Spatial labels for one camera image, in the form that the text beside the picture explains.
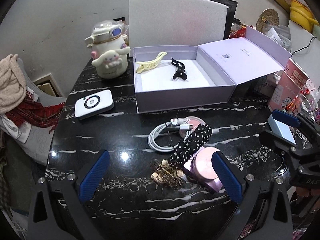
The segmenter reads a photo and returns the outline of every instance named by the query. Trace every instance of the beige knit blanket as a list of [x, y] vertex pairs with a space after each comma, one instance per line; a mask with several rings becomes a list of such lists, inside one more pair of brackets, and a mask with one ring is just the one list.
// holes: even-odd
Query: beige knit blanket
[[17, 63], [18, 54], [0, 61], [0, 114], [18, 106], [26, 96], [26, 80]]

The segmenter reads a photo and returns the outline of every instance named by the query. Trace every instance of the yellow basin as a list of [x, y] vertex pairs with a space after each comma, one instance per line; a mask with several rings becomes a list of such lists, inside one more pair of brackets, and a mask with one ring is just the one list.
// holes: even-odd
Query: yellow basin
[[299, 24], [302, 28], [311, 33], [314, 24], [319, 26], [319, 23], [312, 17], [312, 13], [306, 6], [297, 0], [291, 0], [290, 20]]

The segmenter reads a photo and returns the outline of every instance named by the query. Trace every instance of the black hair claw clip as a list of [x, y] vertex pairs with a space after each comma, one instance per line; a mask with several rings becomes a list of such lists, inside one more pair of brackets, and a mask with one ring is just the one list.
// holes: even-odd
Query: black hair claw clip
[[182, 62], [171, 58], [171, 64], [178, 68], [177, 71], [175, 72], [175, 74], [173, 75], [173, 79], [180, 77], [183, 80], [186, 80], [188, 78], [187, 74], [184, 72], [184, 69], [186, 67], [184, 66], [184, 64]]

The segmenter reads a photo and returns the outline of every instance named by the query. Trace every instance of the black and white polka dot fabric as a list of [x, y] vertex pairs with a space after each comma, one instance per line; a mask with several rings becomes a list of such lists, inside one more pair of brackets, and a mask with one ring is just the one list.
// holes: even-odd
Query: black and white polka dot fabric
[[169, 163], [174, 166], [183, 166], [202, 145], [209, 141], [211, 135], [212, 128], [208, 124], [198, 125], [186, 140], [180, 140], [174, 153], [169, 158]]

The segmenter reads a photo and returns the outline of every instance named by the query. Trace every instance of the hand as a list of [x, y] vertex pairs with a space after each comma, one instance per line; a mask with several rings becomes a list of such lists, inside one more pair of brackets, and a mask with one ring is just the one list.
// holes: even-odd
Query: hand
[[311, 193], [312, 196], [317, 196], [320, 195], [320, 189], [306, 189], [306, 188], [302, 188], [302, 187], [297, 187], [296, 192], [298, 194], [298, 196], [300, 197], [308, 197]]
[[[297, 192], [298, 196], [300, 196], [300, 197], [309, 197], [310, 194], [312, 196], [320, 195], [320, 189], [309, 190], [309, 189], [306, 189], [306, 188], [297, 187], [296, 188], [296, 192]], [[316, 202], [316, 204], [313, 206], [312, 210], [315, 211], [318, 208], [320, 208], [320, 200], [318, 200]]]

